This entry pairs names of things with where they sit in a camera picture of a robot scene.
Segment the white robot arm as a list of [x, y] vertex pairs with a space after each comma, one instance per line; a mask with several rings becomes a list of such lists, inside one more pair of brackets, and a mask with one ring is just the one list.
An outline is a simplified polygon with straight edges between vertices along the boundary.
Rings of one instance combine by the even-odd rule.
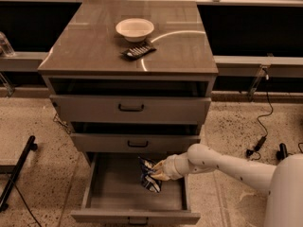
[[189, 174], [219, 170], [267, 195], [263, 227], [303, 227], [303, 155], [286, 157], [278, 165], [224, 155], [194, 144], [152, 168], [157, 180], [178, 180]]

